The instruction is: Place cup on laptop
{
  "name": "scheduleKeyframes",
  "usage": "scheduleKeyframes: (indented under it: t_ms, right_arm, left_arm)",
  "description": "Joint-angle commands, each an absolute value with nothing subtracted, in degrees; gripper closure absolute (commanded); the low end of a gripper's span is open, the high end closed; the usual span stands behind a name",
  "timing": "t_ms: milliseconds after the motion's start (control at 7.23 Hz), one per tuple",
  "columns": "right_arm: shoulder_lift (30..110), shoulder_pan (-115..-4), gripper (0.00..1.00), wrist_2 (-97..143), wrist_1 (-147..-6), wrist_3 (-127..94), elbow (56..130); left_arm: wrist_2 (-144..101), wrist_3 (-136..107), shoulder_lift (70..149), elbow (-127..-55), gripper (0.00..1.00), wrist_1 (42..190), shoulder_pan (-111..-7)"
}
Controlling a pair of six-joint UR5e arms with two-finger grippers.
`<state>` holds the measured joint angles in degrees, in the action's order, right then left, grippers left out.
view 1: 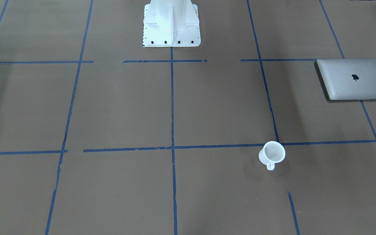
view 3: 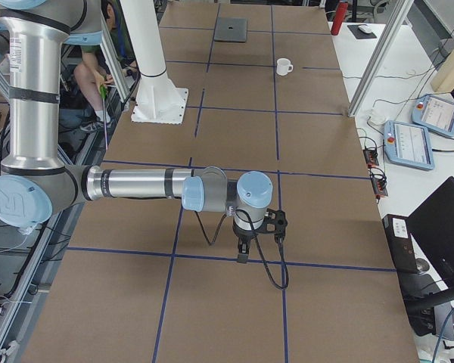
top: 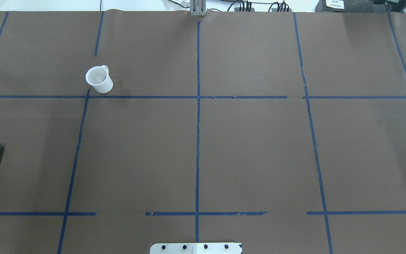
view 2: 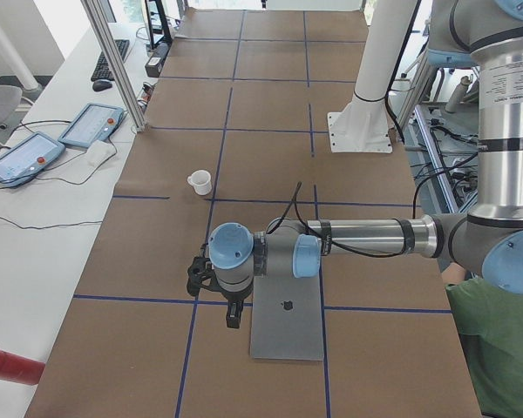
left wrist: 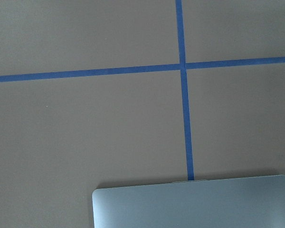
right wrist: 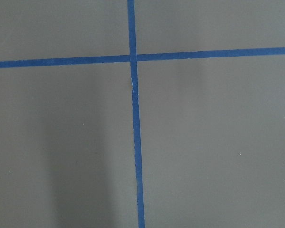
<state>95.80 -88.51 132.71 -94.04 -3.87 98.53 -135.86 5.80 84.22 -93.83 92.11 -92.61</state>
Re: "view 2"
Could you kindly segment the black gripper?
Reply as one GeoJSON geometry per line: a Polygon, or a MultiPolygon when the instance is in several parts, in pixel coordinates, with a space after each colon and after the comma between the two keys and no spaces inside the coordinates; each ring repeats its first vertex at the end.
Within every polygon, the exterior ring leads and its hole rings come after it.
{"type": "Polygon", "coordinates": [[[224,294],[228,301],[226,312],[226,324],[228,328],[239,328],[241,325],[241,312],[244,306],[244,300],[248,297],[248,290],[237,293],[226,292],[224,294]]]}

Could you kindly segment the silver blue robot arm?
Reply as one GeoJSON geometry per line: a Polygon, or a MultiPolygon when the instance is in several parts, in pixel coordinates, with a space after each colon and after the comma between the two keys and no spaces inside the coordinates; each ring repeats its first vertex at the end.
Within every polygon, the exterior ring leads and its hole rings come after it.
{"type": "Polygon", "coordinates": [[[237,328],[257,277],[311,278],[339,251],[371,258],[447,258],[511,293],[523,293],[523,1],[437,1],[430,52],[445,65],[477,64],[478,200],[467,213],[411,219],[280,218],[264,232],[215,228],[188,268],[187,291],[221,293],[237,328]]]}

